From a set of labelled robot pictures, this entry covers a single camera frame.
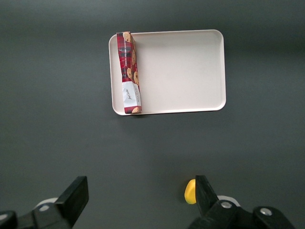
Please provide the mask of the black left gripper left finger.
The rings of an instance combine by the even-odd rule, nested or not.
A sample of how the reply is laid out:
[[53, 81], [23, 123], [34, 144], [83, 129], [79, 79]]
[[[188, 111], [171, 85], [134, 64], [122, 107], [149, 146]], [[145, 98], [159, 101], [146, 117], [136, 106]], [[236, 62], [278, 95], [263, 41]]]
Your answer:
[[77, 177], [58, 198], [38, 203], [29, 213], [0, 212], [2, 229], [71, 229], [89, 200], [86, 176]]

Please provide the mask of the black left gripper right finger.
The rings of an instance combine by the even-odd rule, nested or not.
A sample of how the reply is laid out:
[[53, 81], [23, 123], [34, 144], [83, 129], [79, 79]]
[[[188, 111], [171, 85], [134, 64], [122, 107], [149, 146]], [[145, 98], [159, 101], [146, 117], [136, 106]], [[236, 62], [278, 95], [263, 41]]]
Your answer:
[[295, 226], [278, 209], [258, 206], [244, 210], [236, 199], [218, 196], [206, 176], [197, 175], [190, 189], [201, 214], [190, 229], [294, 229]]

